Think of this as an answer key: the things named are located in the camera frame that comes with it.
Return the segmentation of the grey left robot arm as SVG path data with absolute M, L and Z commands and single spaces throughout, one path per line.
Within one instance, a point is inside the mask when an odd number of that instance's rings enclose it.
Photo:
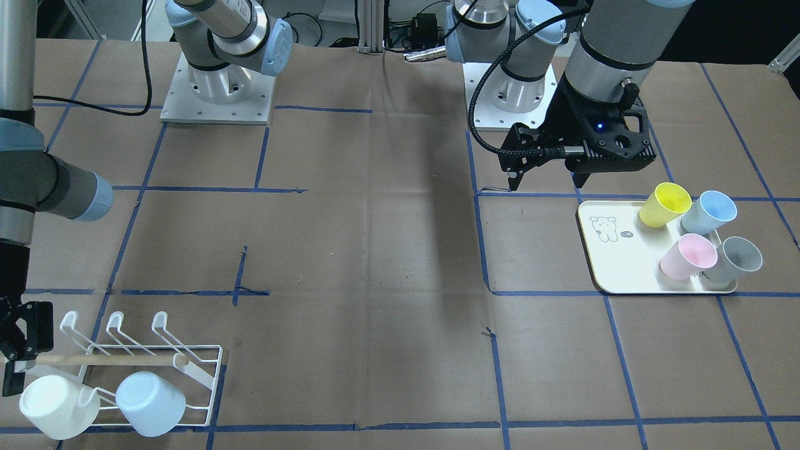
M 657 157 L 640 88 L 691 1 L 452 1 L 446 56 L 486 64 L 466 95 L 472 137 L 516 191 L 562 160 L 575 187 Z

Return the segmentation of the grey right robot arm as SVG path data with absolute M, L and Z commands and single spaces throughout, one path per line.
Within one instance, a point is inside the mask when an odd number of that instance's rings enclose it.
M 2 2 L 2 396 L 25 387 L 23 366 L 53 349 L 53 305 L 24 300 L 34 222 L 91 222 L 108 214 L 111 183 L 53 156 L 68 119 L 118 116 L 155 120 L 164 106 L 174 63 L 185 56 L 203 79 L 211 74 L 277 75 L 291 55 L 291 26 L 263 1 L 168 1 L 154 11 L 137 1 L 136 17 L 166 18 L 175 42 L 154 42 L 143 59 L 140 42 L 42 41 L 44 1 Z

